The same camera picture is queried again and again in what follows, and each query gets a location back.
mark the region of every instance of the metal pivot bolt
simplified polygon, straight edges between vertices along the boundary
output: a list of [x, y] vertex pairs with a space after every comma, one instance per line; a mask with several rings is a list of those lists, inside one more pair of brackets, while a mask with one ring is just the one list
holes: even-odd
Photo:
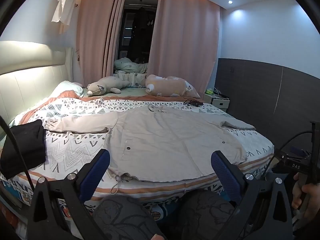
[[40, 177], [40, 178], [38, 179], [38, 182], [39, 182], [39, 183], [44, 183], [44, 182], [45, 182], [45, 177]]
[[253, 180], [253, 175], [250, 174], [250, 173], [247, 173], [247, 174], [245, 175], [245, 178], [246, 178], [247, 180]]
[[276, 178], [276, 183], [281, 184], [282, 183], [282, 179]]
[[67, 178], [70, 179], [70, 180], [74, 179], [75, 177], [76, 177], [76, 174], [75, 174], [75, 173], [70, 173], [70, 174], [67, 176]]

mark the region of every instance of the black pants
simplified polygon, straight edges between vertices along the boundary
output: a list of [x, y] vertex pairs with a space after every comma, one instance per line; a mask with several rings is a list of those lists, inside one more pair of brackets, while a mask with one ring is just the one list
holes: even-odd
[[[233, 206], [214, 192], [196, 190], [183, 197], [174, 222], [181, 240], [213, 239], [233, 212]], [[165, 235], [148, 211], [127, 196], [111, 195], [94, 210], [93, 219], [110, 240], [150, 240]]]

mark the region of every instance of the beige jacket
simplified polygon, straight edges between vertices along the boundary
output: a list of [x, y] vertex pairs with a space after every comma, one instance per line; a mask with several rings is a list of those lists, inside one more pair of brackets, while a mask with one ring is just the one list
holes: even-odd
[[211, 154], [220, 150], [232, 164], [246, 160], [241, 143], [221, 128], [254, 129], [252, 125], [217, 114], [194, 113], [152, 105], [125, 112], [49, 121], [50, 131], [104, 132], [111, 154], [109, 169], [154, 182], [196, 179], [214, 173]]

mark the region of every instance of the cream leather headboard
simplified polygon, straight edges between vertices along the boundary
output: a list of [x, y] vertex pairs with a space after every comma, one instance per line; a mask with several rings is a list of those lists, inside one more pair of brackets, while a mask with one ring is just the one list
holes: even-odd
[[7, 123], [48, 97], [64, 80], [73, 81], [72, 48], [0, 41], [0, 115]]

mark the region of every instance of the nightstand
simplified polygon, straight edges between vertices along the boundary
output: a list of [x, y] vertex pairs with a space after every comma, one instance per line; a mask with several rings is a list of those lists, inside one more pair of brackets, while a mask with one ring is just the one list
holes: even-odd
[[212, 95], [204, 94], [203, 101], [205, 103], [211, 104], [211, 105], [215, 106], [216, 108], [219, 108], [222, 111], [226, 112], [229, 107], [229, 103], [230, 103], [229, 98], [222, 96], [222, 95], [219, 95], [219, 98], [217, 98], [217, 97], [218, 97], [218, 95], [216, 95], [216, 94], [212, 94]]

